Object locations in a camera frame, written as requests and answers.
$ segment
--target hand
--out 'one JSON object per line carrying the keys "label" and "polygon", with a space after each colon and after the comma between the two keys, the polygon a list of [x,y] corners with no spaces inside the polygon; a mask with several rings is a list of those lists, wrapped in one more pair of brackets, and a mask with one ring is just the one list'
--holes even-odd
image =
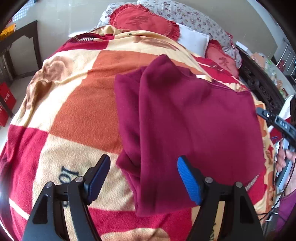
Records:
{"label": "hand", "polygon": [[[285,162],[285,158],[288,158],[289,160],[291,160],[293,162],[293,165],[295,163],[295,158],[296,158],[296,153],[295,152],[290,152],[290,151],[285,151],[283,150],[283,140],[280,141],[279,143],[279,151],[276,155],[277,161],[276,161],[276,170],[278,170],[279,172],[282,171],[282,169],[286,166],[286,162]],[[286,185],[287,182],[290,178],[291,173],[289,174],[289,177],[287,178],[286,181]],[[285,191],[285,195],[289,195],[291,192],[293,192],[296,189],[296,170],[292,175],[292,178],[289,182],[289,185],[286,188]]]}

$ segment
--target checkered blanket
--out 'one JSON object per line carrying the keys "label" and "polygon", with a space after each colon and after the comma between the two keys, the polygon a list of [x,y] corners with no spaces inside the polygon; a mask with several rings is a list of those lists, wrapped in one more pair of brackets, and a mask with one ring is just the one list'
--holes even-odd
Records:
{"label": "checkered blanket", "polygon": [[[69,183],[84,175],[102,154],[108,154],[110,171],[98,199],[89,207],[101,239],[186,239],[199,208],[137,217],[132,191],[115,164],[123,147],[118,132],[114,77],[147,66],[161,54],[206,81],[216,79],[234,91],[246,90],[211,60],[156,33],[105,26],[70,39],[44,61],[29,83],[1,154],[0,177],[9,177],[12,224],[4,216],[1,220],[16,238],[21,240],[46,182]],[[254,105],[264,107],[255,98]],[[259,122],[266,170],[259,174],[248,193],[256,211],[265,213],[270,210],[273,195],[273,145],[266,122]],[[76,240],[68,203],[63,205],[69,237]],[[213,240],[217,238],[222,213],[220,203]]]}

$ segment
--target red pillow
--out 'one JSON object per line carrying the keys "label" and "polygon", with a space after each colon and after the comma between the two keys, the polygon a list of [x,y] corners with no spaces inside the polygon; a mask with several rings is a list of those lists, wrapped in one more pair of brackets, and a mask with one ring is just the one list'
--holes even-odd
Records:
{"label": "red pillow", "polygon": [[179,25],[149,11],[141,4],[125,4],[110,16],[110,25],[117,29],[147,30],[175,41],[180,36]]}
{"label": "red pillow", "polygon": [[222,50],[217,40],[210,40],[205,52],[205,57],[216,62],[221,68],[228,71],[231,75],[238,78],[239,71],[236,68],[235,60]]}

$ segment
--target blue gripper pad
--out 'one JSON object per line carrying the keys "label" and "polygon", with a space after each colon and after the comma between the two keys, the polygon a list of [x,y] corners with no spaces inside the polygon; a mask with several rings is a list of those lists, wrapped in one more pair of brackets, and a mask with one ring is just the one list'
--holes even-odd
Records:
{"label": "blue gripper pad", "polygon": [[182,178],[182,181],[186,187],[186,190],[190,196],[190,199],[194,201],[197,205],[200,205],[202,202],[202,197],[200,195],[200,187],[183,160],[182,156],[178,158],[177,161],[178,172]]}
{"label": "blue gripper pad", "polygon": [[107,155],[105,156],[106,156],[105,159],[103,160],[101,166],[99,167],[91,183],[89,184],[89,194],[86,198],[89,203],[92,203],[92,201],[98,198],[100,190],[109,172],[110,164],[111,164],[110,157]]}

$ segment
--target red shopping bag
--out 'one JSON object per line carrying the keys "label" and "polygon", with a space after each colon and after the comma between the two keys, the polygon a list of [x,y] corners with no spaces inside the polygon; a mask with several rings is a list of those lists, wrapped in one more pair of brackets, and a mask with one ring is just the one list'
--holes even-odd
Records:
{"label": "red shopping bag", "polygon": [[[16,99],[12,95],[10,89],[8,88],[7,84],[3,82],[0,84],[0,96],[4,99],[6,102],[8,108],[10,110],[13,109]],[[5,126],[8,119],[8,114],[4,110],[4,108],[0,105],[0,126]]]}

